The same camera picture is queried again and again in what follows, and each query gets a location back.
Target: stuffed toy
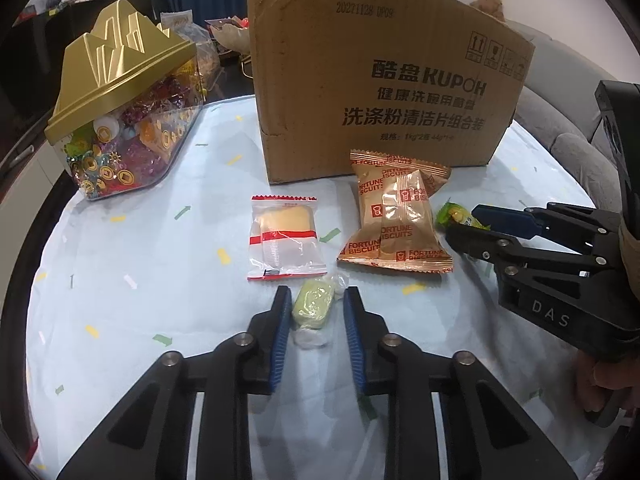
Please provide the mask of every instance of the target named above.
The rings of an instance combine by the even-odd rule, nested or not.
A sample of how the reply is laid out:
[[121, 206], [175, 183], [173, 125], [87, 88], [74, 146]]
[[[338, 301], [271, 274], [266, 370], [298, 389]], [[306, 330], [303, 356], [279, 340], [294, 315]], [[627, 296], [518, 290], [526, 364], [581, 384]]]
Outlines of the stuffed toy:
[[471, 2], [470, 5], [478, 10], [482, 10], [485, 14], [493, 16], [496, 20], [504, 22], [502, 0], [476, 0]]

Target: plastic bag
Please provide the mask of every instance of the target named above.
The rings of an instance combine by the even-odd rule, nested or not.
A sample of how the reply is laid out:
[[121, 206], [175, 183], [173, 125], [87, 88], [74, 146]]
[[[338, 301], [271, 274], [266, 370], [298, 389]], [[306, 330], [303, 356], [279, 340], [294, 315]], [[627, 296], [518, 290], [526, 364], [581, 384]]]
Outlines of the plastic bag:
[[202, 79], [202, 86], [207, 89], [207, 92], [211, 91], [218, 78], [220, 56], [209, 35], [209, 31], [193, 23], [193, 13], [191, 10], [161, 12], [160, 22], [163, 28], [170, 28], [180, 37], [191, 40], [196, 44], [198, 69], [200, 71], [200, 78]]
[[249, 236], [250, 280], [326, 273], [314, 224], [316, 199], [254, 196]]
[[343, 273], [306, 280], [293, 306], [291, 315], [298, 324], [293, 341], [303, 349], [320, 348], [329, 342], [326, 330], [321, 330], [331, 310], [334, 298], [338, 300], [348, 286]]

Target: orange snack wrapper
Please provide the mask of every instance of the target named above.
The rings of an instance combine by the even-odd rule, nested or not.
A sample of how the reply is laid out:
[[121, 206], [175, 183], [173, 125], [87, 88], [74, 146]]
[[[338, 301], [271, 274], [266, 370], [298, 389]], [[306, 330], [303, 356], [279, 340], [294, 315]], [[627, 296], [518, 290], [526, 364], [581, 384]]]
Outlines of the orange snack wrapper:
[[432, 162], [351, 151], [358, 176], [360, 230], [338, 260], [417, 272], [450, 272], [453, 259], [433, 228], [429, 197], [449, 179], [451, 168]]

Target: green candy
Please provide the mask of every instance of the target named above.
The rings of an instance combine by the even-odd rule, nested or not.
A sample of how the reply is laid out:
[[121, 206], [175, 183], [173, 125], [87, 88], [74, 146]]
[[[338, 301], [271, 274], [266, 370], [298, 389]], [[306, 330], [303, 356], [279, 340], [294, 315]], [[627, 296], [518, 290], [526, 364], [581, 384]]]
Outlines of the green candy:
[[442, 206], [440, 211], [438, 211], [436, 222], [446, 227], [451, 221], [458, 224], [470, 225], [471, 227], [478, 227], [479, 229], [489, 229], [488, 227], [483, 226], [461, 205], [454, 202], [447, 202]]
[[322, 328], [334, 299], [334, 290], [334, 284], [325, 280], [306, 280], [302, 284], [292, 312], [300, 328]]

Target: clear plastic container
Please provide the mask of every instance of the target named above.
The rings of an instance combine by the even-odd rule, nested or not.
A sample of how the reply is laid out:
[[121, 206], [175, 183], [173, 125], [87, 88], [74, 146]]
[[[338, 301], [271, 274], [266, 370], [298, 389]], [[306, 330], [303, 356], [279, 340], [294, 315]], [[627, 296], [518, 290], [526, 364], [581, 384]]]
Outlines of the clear plastic container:
[[119, 0], [66, 48], [46, 136], [96, 200], [160, 180], [203, 104], [193, 42]]

